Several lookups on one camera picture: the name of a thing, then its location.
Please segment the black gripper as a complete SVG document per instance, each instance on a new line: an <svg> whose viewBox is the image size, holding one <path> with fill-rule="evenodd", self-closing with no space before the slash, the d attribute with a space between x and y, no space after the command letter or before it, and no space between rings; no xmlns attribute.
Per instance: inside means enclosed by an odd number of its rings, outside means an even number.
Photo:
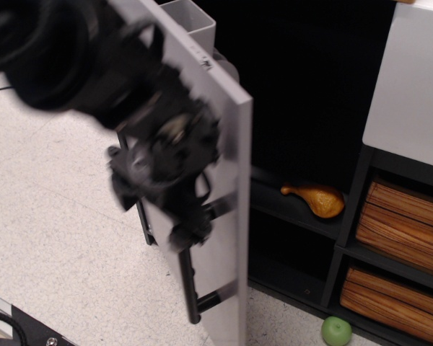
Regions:
<svg viewBox="0 0 433 346"><path fill-rule="evenodd" d="M172 221L170 250L203 244L212 231L202 208L210 195L198 195L196 181L217 160L215 143L162 144L149 148L108 148L111 185L124 211L146 199Z"/></svg>

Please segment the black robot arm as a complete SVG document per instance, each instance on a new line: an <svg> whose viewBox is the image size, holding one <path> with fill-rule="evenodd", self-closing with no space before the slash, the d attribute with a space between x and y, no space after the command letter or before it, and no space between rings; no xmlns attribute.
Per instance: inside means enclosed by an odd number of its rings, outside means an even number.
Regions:
<svg viewBox="0 0 433 346"><path fill-rule="evenodd" d="M204 243L212 214L196 180L219 156L219 122L164 62L157 22L127 22L112 1L0 1L0 72L41 111L76 110L135 138L108 149L113 190L171 217L175 251Z"/></svg>

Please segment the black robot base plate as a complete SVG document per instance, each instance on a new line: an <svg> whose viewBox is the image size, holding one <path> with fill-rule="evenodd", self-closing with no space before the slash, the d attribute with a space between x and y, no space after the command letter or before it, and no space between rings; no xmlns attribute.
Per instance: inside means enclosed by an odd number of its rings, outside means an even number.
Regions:
<svg viewBox="0 0 433 346"><path fill-rule="evenodd" d="M12 318L22 328L28 345L75 346L71 340L12 305Z"/></svg>

